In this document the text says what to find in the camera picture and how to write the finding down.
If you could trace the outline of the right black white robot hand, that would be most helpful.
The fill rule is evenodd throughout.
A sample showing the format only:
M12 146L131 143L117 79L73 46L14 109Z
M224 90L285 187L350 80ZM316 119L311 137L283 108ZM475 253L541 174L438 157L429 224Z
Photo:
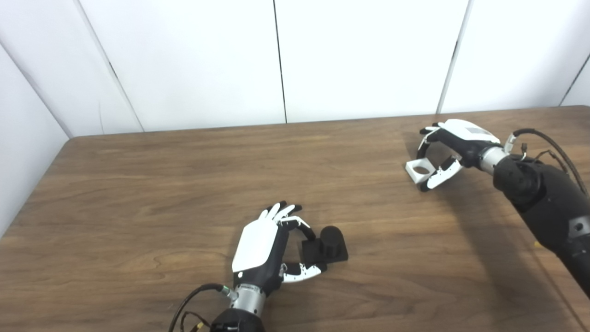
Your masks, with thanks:
M495 166L508 156L499 138L465 120L449 119L422 128L419 132L424 137L417 152L418 159L425 158L427 149L435 142L440 142L455 152L427 179L419 183L419 190L422 192L438 187L464 168L475 167L492 175Z

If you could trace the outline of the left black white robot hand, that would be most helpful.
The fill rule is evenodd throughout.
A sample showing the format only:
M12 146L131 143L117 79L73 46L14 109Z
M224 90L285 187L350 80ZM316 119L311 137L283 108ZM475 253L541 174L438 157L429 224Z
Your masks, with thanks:
M316 240L310 225L295 214L300 210L301 205L280 201L243 228L231 265L235 288L255 286L268 297L284 283L301 282L327 271L326 263L292 263L283 259L289 232L298 229L307 240Z

